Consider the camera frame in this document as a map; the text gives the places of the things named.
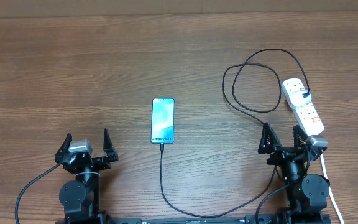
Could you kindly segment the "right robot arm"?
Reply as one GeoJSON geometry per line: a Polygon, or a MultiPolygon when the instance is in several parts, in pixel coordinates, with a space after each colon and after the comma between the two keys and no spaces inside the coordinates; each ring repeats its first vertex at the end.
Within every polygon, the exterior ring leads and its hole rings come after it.
{"type": "Polygon", "coordinates": [[[259,154],[268,154],[268,165],[280,168],[283,187],[265,196],[259,203],[254,220],[256,223],[330,223],[329,215],[323,215],[327,207],[330,181],[317,174],[309,174],[313,161],[328,148],[321,135],[307,135],[299,125],[293,127],[294,145],[285,147],[268,123],[262,126],[259,154]],[[274,195],[285,191],[288,206],[280,208],[274,215],[260,216],[262,205],[274,195]]]}

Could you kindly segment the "Galaxy S24+ smartphone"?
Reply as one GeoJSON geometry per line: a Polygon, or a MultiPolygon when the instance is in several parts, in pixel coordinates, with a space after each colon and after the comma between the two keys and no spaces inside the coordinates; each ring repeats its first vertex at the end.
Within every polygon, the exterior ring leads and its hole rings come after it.
{"type": "Polygon", "coordinates": [[[151,138],[153,144],[173,144],[175,100],[154,98],[152,101],[151,138]]]}

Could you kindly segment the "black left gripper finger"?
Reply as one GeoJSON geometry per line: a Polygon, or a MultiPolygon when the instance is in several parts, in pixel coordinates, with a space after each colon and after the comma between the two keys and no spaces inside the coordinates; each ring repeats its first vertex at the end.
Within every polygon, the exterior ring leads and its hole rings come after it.
{"type": "Polygon", "coordinates": [[[63,158],[68,153],[68,148],[70,147],[70,143],[72,142],[72,135],[70,133],[67,134],[63,144],[57,150],[55,154],[55,162],[58,164],[63,161],[63,158]]]}
{"type": "Polygon", "coordinates": [[[106,153],[106,157],[109,162],[116,162],[119,160],[107,128],[104,129],[103,151],[106,153]]]}

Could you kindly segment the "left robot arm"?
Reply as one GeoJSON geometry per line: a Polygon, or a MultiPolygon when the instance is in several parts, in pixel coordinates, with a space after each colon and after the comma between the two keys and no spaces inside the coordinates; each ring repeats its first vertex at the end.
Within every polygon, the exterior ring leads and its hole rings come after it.
{"type": "Polygon", "coordinates": [[[59,192],[64,207],[64,223],[112,223],[111,216],[100,210],[100,172],[110,169],[111,163],[119,160],[107,129],[103,139],[106,155],[93,157],[92,151],[87,139],[74,141],[72,135],[67,134],[55,154],[55,162],[75,176],[59,192]]]}

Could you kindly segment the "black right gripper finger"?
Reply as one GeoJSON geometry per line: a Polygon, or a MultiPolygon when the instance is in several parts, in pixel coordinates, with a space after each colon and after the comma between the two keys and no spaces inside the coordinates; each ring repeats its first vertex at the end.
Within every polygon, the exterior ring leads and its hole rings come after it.
{"type": "Polygon", "coordinates": [[[262,136],[258,148],[259,154],[271,154],[282,146],[275,131],[268,123],[264,123],[262,127],[262,136]]]}
{"type": "Polygon", "coordinates": [[[308,139],[308,135],[302,130],[299,125],[293,127],[293,138],[294,138],[294,148],[301,149],[308,139]]]}

